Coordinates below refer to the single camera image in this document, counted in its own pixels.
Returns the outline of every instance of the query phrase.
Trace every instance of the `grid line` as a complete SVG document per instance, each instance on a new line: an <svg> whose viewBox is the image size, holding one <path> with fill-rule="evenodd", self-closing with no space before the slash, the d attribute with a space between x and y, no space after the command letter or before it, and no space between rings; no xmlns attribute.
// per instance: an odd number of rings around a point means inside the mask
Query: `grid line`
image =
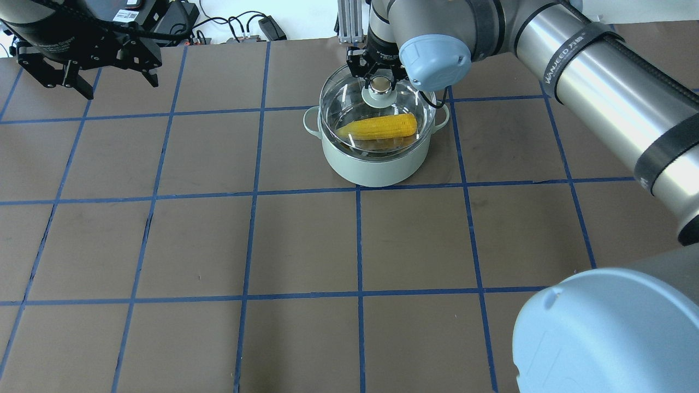
<svg viewBox="0 0 699 393"><path fill-rule="evenodd" d="M449 98L453 99L454 93L449 87ZM459 138L459 122L456 121L456 108L452 104L449 108L452 113L452 128L454 129L454 141L456 142L456 156L459 159L459 171L461 172L461 182L463 183L463 200L466 205L466 221L468 223L468 235L471 242L471 252L473 254L473 268L475 270L476 285L478 289L478 301L481 309L481 319L483 322L483 336L485 349L488 357L488 367L490 370L490 382L495 393L498 392L498 379L495 372L495 361L493 360L493 346L490 340L490 327L488 325L488 310L485 304L485 293L483 290L483 279L480 273L480 261L478 259L478 246L476 244L476 233L473 225L473 212L471 211L470 196L468 193L468 179L466 178L466 167L463 164L463 154L461 150L461 139Z"/></svg>
<svg viewBox="0 0 699 393"><path fill-rule="evenodd" d="M613 178L580 178L572 179L574 183L612 183L612 182L634 182L633 177L613 177ZM567 184L567 179L552 179L543 181L534 180L506 180L497 182L473 182L466 183L466 187L502 187L508 185L541 185L541 184ZM441 183L441 184L418 184L418 185L390 185L387 187L364 187L362 191L383 191L383 190L422 190L438 188L459 188L464 183ZM319 194L333 192L354 192L355 187L331 187L331 188L308 188L299 190L270 190L258 191L257 195L289 195L289 194ZM250 197L252 192L208 192L202 194L163 194L156 196L157 200L162 199L194 199L194 198L229 198L229 197ZM60 199L58 204L63 203L124 203L150 201L152 196L129 196L122 198L88 198L88 199ZM0 206L15 205L47 205L54 203L53 199L37 199L30 201L0 201Z"/></svg>
<svg viewBox="0 0 699 393"><path fill-rule="evenodd" d="M484 293L516 293L516 292L539 292L545 290L547 286L540 287L485 287ZM477 294L478 288L433 288L425 290L363 290L362 297L383 297L383 296L428 296L444 294ZM296 292L280 294L248 294L248 301L268 301L280 299L325 299L325 298L349 298L358 297L359 291L339 291L339 292ZM136 304L144 303L199 303L217 301L242 301L242 295L211 295L211 296L174 296L174 297L141 297L133 299ZM130 298L115 299L47 299L28 300L27 306L70 306L76 304L129 304ZM0 307L19 306L21 301L0 301Z"/></svg>
<svg viewBox="0 0 699 393"><path fill-rule="evenodd" d="M462 99L449 99L447 102L475 102L475 101L511 101L511 100L524 100L524 99L541 99L542 95L526 95L526 96L498 96L498 97L473 97L473 98L462 98ZM264 108L266 112L273 111L284 111L284 110L307 110L312 108L312 105L305 106L278 106L272 108ZM261 112L263 108L235 108L235 109L218 109L218 110L187 110L180 112L173 112L174 116L196 116L196 115L215 115L222 113L249 113L249 112ZM75 122L81 120L96 121L96 120L118 120L118 119L131 119L131 118L144 118L144 117L169 117L170 112L158 112L158 113L139 113L133 115L103 115L103 116L83 116L83 117L54 117L50 119L28 119L28 120L1 120L0 125L3 124L31 124L31 123L51 123L51 122Z"/></svg>
<svg viewBox="0 0 699 393"><path fill-rule="evenodd" d="M359 391L366 393L366 357L364 356L364 272L361 244L361 188L357 185L356 201L356 290L357 321L359 323Z"/></svg>
<svg viewBox="0 0 699 393"><path fill-rule="evenodd" d="M15 93L15 89L17 88L17 84L20 82L20 77L22 76L22 70L17 72L17 76L15 77L15 82L12 84L12 87L10 88L10 92L7 94L7 99L5 100L5 104L2 106L2 110L0 110L0 121L2 121L3 117L5 116L5 112L7 112L7 107L10 106L10 100L12 99L12 96Z"/></svg>
<svg viewBox="0 0 699 393"><path fill-rule="evenodd" d="M97 75L96 75L95 81L94 81L94 86L97 86L101 72L102 72L101 69L99 69L97 71ZM85 104L85 111L83 112L83 117L87 115L87 112L89 111L91 103L92 103L91 101L88 101ZM10 351L12 350L12 346L15 342L15 337L17 336L17 329L19 328L20 321L22 320L22 315L24 314L24 310L27 307L27 300L29 299L29 293L31 292L31 287L34 284L34 277L36 276L36 272L39 268L39 263L41 262L41 256L43 255L44 247L46 246L46 239L48 238L49 231L51 230L51 224L53 223L53 219L56 215L56 209L58 208L58 201L61 199L61 193L63 192L63 188L66 185L66 180L68 179L68 173L71 170L71 165L73 163L73 157L75 157L75 151L78 148L78 142L80 142L80 135L82 134L82 129L84 126L85 126L85 121L83 120L82 122L80 122L80 126L78 126L78 130L75 133L75 138L73 139L73 146L71 147L71 152L68 155L68 161L66 163L66 168L63 170L63 176L61 177L61 182L58 186L58 190L56 191L56 198L53 201L53 205L51 207L51 214L49 214L48 222L46 223L46 228L43 232L41 242L39 243L39 247L38 247L38 250L36 252L36 258L34 259L34 263L31 266L31 273L29 274L29 281L27 282L27 286L24 289L24 296L22 297L22 302L20 304L19 309L17 310L17 317L15 318L15 323L12 326L12 332L10 333L10 338L7 342L7 347L5 348L5 353L2 357L2 361L0 362L0 379L2 379L2 375L5 372L5 367L7 366L7 361L8 361L8 358L10 356Z"/></svg>
<svg viewBox="0 0 699 393"><path fill-rule="evenodd" d="M255 178L252 188L252 203L250 206L250 228L247 233L247 254L245 256L245 276L243 278L243 297L240 303L240 325L238 326L238 347L236 349L236 369L233 375L233 392L240 391L240 371L243 367L243 340L245 339L245 318L247 316L247 298L250 290L250 269L252 268L252 247L255 233L255 216L257 215L257 190L260 179L260 160L262 158L262 136L264 132L264 113L267 100L267 77L269 74L269 54L272 45L267 41L262 77L262 98L260 100L259 128L257 130L257 157L255 158Z"/></svg>
<svg viewBox="0 0 699 393"><path fill-rule="evenodd" d="M541 94L538 95L528 95L528 96L501 96L501 97L471 97L462 99L449 98L450 103L455 102L479 102L479 101L510 101L510 100L520 100L520 99L542 99L544 98Z"/></svg>
<svg viewBox="0 0 699 393"><path fill-rule="evenodd" d="M563 148L563 141L561 140L561 135L559 134L559 128L556 126L556 119L554 118L554 112L551 110L551 102L549 102L549 97L544 91L544 85L539 82L539 87L541 92L544 94L544 103L546 104L546 111L549 114L549 120L551 121L551 128L553 129L554 136L556 137L556 144L559 147L559 153L561 154L561 160L563 160L563 169L565 169L565 176L568 179L568 187L570 187L570 195L572 196L572 202L575 205L575 212L577 214L577 220L580 223L580 230L582 231L582 238L585 242L585 249L587 250L587 257L590 259L590 267L593 269L597 268L597 262L595 260L595 253L592 250L592 245L590 243L590 236L587 233L587 226L585 225L585 218L582 216L582 209L580 208L580 200L577 198L577 191L575 190L575 182L570 175L570 167L568 166L568 159L565 158L565 148Z"/></svg>
<svg viewBox="0 0 699 393"><path fill-rule="evenodd" d="M177 83L175 84L175 94L173 96L173 101L170 107L170 116L168 118L168 125L165 130L165 137L163 137L163 146L160 152L160 161L158 162L158 169L155 174L155 181L153 182L153 194L151 196L150 210L148 212L148 219L145 221L145 228L143 230L143 240L140 245L140 252L138 253L138 263L136 265L136 273L134 274L134 286L131 288L131 298L129 300L129 310L127 312L126 322L124 323L124 333L122 335L121 345L119 347L119 355L117 357L117 366L114 370L114 379L112 381L112 393L116 393L117 387L119 385L119 376L121 375L122 365L124 363L124 352L126 351L127 340L129 338L129 330L131 328L131 319L134 315L134 305L136 299L136 293L138 292L138 283L140 281L140 272L143 268L143 258L145 257L145 248L148 243L148 234L150 233L150 226L153 221L153 214L155 213L155 204L157 202L158 187L160 186L160 178L163 171L163 163L165 162L165 153L168 148L168 140L170 137L170 130L173 124L173 114L175 113L175 105L177 105L177 98L180 93L180 85L182 82L182 75L185 72L185 62L187 60L187 47L182 52L182 59L180 60L180 73L178 75Z"/></svg>

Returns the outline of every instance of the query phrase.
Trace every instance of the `corn cob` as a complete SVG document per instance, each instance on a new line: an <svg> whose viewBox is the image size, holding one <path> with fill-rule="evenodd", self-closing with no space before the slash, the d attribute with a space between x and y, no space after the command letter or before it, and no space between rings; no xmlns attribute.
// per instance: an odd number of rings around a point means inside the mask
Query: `corn cob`
<svg viewBox="0 0 699 393"><path fill-rule="evenodd" d="M390 139L411 136L417 131L417 120L412 113L372 117L357 120L335 131L339 138L352 138L355 141Z"/></svg>

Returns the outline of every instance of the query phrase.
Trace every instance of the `light blue joint cap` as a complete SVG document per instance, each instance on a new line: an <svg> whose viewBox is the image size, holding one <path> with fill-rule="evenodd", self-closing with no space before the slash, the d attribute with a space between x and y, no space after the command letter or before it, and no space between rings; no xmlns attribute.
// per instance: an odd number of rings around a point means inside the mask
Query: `light blue joint cap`
<svg viewBox="0 0 699 393"><path fill-rule="evenodd" d="M398 53L410 83L436 92L463 79L471 69L471 51L463 41L444 34L425 34L406 41Z"/></svg>

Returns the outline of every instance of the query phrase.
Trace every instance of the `cable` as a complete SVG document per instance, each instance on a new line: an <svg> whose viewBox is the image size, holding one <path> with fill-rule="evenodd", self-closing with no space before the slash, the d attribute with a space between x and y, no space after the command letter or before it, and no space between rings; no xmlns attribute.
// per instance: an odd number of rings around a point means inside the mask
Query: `cable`
<svg viewBox="0 0 699 393"><path fill-rule="evenodd" d="M201 9L201 13L203 13L204 16L206 16L206 19L211 19L209 14L207 14L206 11L204 10L204 0L199 0L199 8Z"/></svg>
<svg viewBox="0 0 699 393"><path fill-rule="evenodd" d="M269 16L267 16L267 15L265 15L265 14L259 12L259 11L246 11L246 12L244 12L244 13L238 15L238 17L241 17L241 16L243 16L243 15L245 15L245 14L247 14L247 13L256 13L256 15L251 16L251 17L247 20L247 24L245 25L245 27L247 28L247 32L248 32L248 33L250 33L250 23L252 22L252 20L253 20L254 18L259 17L259 16L269 18ZM273 23L273 24L272 24L272 27L274 27L274 32L275 32L275 34L277 34L277 37L280 36L279 30L277 30L277 25Z"/></svg>
<svg viewBox="0 0 699 393"><path fill-rule="evenodd" d="M236 30L233 28L233 25L229 22L228 19L226 19L226 18L224 18L224 17L220 17L220 16L210 17L210 18L208 18L207 20L204 20L204 21L202 21L202 22L199 22L199 23L195 24L194 26L192 26L192 29L196 29L197 27L199 27L199 26L201 26L202 24L205 24L205 23L209 23L209 22L212 22L212 21L215 22L216 20L224 20L224 21L226 21L226 22L228 23L228 27L231 29L231 34L233 34L233 38L235 38L236 41L240 42L240 39L239 39L238 36L236 35Z"/></svg>
<svg viewBox="0 0 699 393"><path fill-rule="evenodd" d="M436 103L432 103L432 101L430 101L430 99L427 98L427 94L425 94L425 92L423 92L422 90L420 90L420 97L422 97L422 99L425 100L427 105L431 106L432 108L441 109L444 106L444 104L447 102L447 89L449 89L448 86L444 88L444 94L442 95L442 101L440 101L439 105L437 105Z"/></svg>
<svg viewBox="0 0 699 393"><path fill-rule="evenodd" d="M238 19L238 17L236 17L236 16L231 16L228 18L228 24L231 24L232 20L235 20L236 22L238 22L238 24L240 25L240 32L242 32L244 34L245 30L243 30L243 23L240 21L240 19Z"/></svg>
<svg viewBox="0 0 699 393"><path fill-rule="evenodd" d="M196 39L199 40L199 44L207 45L206 36L204 35L204 33L201 32L201 30L196 31Z"/></svg>
<svg viewBox="0 0 699 393"><path fill-rule="evenodd" d="M176 3L177 7L180 9L180 13L182 13L182 16L187 21L187 24L186 24L187 28L185 29L185 33L181 33L181 34L154 33L152 31L143 31L143 30L134 29L132 27L122 26L122 25L114 23L114 22L107 22L105 20L97 19L91 15L88 15L88 14L80 11L80 10L65 6L64 4L55 3L52 0L30 0L30 1L32 3L37 3L39 5L51 8L54 11L63 13L69 17L72 17L73 19L82 20L83 22L92 23L93 25L102 27L109 32L116 31L118 33L130 34L130 35L135 36L135 37L151 38L151 39L155 39L155 40L169 40L169 41L183 40L183 39L189 38L189 36L192 34L192 27L190 26L191 23L189 22L189 18L187 16L187 11L185 10L185 7L182 5L181 1L174 1L174 3Z"/></svg>
<svg viewBox="0 0 699 393"><path fill-rule="evenodd" d="M256 14L256 15L251 16L251 17L247 20L247 24L245 25L245 28L247 29L247 32L248 32L248 33L250 33L250 23L251 23L252 20L253 20L254 18L256 18L256 17L267 17L267 15L264 15L264 14Z"/></svg>
<svg viewBox="0 0 699 393"><path fill-rule="evenodd" d="M185 30L185 29L184 29L184 28L185 28L185 24L184 24L184 23L175 23L175 24L172 25L172 27L170 27L170 34L173 34L173 30L174 30L176 27L180 27L180 28L179 28L177 31L175 31L174 34L179 34L179 33L183 32L183 31ZM170 41L166 46L177 46L177 44L179 44L179 43L180 43L180 40Z"/></svg>

